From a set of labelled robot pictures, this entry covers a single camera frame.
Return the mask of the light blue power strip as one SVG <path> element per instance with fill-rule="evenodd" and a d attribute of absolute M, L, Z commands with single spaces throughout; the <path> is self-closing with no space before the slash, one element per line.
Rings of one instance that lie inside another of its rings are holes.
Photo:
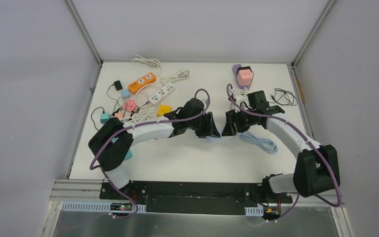
<path fill-rule="evenodd" d="M 205 139 L 206 139 L 209 143 L 217 142 L 217 141 L 219 141 L 219 140 L 222 138 L 222 131 L 221 131 L 220 129 L 218 129 L 218 133 L 219 133 L 219 137 L 207 136 L 207 137 L 205 137 Z"/>

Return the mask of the yellow white cube socket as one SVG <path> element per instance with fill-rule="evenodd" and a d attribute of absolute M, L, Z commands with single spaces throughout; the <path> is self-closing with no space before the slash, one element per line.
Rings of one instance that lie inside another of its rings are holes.
<path fill-rule="evenodd" d="M 172 107 L 169 105 L 161 104 L 156 112 L 157 117 L 163 116 L 164 114 L 172 112 Z"/>

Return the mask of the teal power strip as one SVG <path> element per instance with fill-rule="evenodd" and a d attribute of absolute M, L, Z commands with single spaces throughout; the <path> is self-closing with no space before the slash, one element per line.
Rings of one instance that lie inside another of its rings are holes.
<path fill-rule="evenodd" d="M 128 150 L 126 153 L 126 156 L 124 157 L 124 161 L 129 160 L 132 157 L 133 157 L 133 154 L 132 154 L 131 150 Z"/>

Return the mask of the salmon pink charger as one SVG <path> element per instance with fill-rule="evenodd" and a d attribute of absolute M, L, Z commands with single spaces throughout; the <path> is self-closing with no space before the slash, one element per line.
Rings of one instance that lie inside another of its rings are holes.
<path fill-rule="evenodd" d="M 115 113 L 114 117 L 117 118 L 117 119 L 119 119 L 119 120 L 122 120 L 122 119 L 124 119 L 124 114 L 121 113 L 121 112 Z"/>

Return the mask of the teal usb charger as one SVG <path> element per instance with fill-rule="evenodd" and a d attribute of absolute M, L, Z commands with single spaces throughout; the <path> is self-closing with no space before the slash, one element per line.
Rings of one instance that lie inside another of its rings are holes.
<path fill-rule="evenodd" d="M 105 124 L 110 118 L 111 118 L 110 114 L 108 114 L 108 113 L 102 113 L 100 115 L 100 123 L 101 124 Z"/>

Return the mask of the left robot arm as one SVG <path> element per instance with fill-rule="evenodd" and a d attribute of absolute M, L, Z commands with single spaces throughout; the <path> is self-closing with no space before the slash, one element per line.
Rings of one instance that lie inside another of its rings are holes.
<path fill-rule="evenodd" d="M 113 184 L 112 193 L 118 199 L 130 196 L 130 179 L 122 168 L 130 148 L 149 140 L 172 138 L 193 130 L 198 138 L 219 138 L 211 112 L 199 99 L 191 98 L 184 106 L 156 119 L 141 123 L 126 123 L 109 119 L 89 140 L 88 147 L 94 155 L 90 169 L 99 168 Z"/>

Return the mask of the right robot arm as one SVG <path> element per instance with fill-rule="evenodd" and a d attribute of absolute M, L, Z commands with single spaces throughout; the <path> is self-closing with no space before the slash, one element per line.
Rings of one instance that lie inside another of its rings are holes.
<path fill-rule="evenodd" d="M 340 195 L 338 155 L 332 145 L 322 145 L 304 134 L 290 122 L 285 111 L 278 105 L 270 105 L 263 91 L 249 93 L 248 108 L 236 102 L 236 95 L 227 91 L 235 109 L 226 112 L 224 136 L 243 133 L 253 125 L 260 125 L 273 133 L 296 159 L 291 174 L 270 175 L 263 179 L 261 198 L 273 202 L 280 193 L 297 193 L 302 197 L 318 196 L 335 190 Z"/>

